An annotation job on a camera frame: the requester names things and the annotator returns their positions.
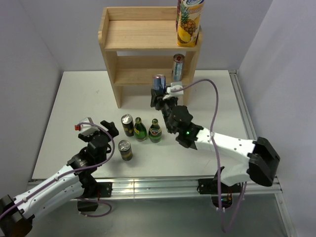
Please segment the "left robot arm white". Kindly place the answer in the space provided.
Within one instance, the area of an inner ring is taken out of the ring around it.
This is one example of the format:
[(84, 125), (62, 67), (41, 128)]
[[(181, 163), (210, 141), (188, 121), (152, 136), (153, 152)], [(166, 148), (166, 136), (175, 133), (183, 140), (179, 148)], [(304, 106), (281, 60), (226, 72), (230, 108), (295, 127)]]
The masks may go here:
[(0, 229), (6, 237), (24, 237), (33, 222), (74, 198), (91, 197), (96, 192), (92, 173), (108, 162), (115, 150), (119, 131), (113, 122), (96, 125), (89, 118), (75, 125), (78, 138), (86, 142), (78, 154), (54, 175), (15, 197), (0, 199)]

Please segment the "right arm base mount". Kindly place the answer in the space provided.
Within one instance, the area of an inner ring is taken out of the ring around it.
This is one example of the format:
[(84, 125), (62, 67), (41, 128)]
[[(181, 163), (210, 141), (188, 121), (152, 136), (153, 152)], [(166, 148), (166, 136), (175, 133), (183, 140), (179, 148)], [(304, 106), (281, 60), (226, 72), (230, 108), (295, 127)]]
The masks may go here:
[[(201, 178), (198, 179), (197, 192), (201, 195), (211, 195), (212, 204), (216, 209), (219, 208), (218, 200), (218, 172), (215, 173), (213, 178)], [(223, 212), (231, 209), (234, 203), (233, 194), (243, 191), (244, 183), (237, 183), (232, 186), (227, 186), (221, 183), (221, 203)]]

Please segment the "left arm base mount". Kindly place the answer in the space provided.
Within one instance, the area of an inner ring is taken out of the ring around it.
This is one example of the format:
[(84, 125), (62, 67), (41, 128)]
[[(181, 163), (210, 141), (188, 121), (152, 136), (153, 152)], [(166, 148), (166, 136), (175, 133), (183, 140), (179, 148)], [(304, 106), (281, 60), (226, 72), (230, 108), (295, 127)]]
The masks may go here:
[(97, 201), (100, 201), (101, 198), (110, 198), (112, 194), (112, 187), (112, 182), (97, 182), (93, 186), (89, 187), (77, 201), (78, 211), (86, 214), (96, 211), (99, 207), (99, 203), (88, 201), (88, 199), (96, 199)]

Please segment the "silver red-top can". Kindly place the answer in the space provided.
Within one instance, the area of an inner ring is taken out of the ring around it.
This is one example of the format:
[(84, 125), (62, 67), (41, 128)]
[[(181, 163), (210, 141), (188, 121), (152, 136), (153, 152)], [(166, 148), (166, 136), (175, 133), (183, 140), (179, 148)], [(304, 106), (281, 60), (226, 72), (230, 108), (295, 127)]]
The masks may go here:
[(172, 78), (173, 81), (181, 81), (183, 77), (185, 56), (183, 54), (175, 54), (173, 56)]
[(153, 76), (153, 89), (165, 93), (166, 91), (166, 77), (163, 74)]

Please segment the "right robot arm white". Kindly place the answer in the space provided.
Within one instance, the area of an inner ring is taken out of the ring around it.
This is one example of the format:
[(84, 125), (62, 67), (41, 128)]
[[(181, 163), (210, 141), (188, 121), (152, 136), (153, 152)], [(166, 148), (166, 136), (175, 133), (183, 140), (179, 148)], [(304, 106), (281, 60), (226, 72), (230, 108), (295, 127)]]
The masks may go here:
[(238, 161), (232, 168), (221, 166), (214, 180), (214, 188), (225, 192), (237, 183), (253, 181), (264, 187), (272, 186), (280, 157), (268, 139), (235, 138), (194, 124), (187, 106), (177, 104), (178, 97), (159, 90), (151, 90), (151, 107), (162, 112), (168, 133), (176, 134), (175, 140), (184, 148), (214, 151)]

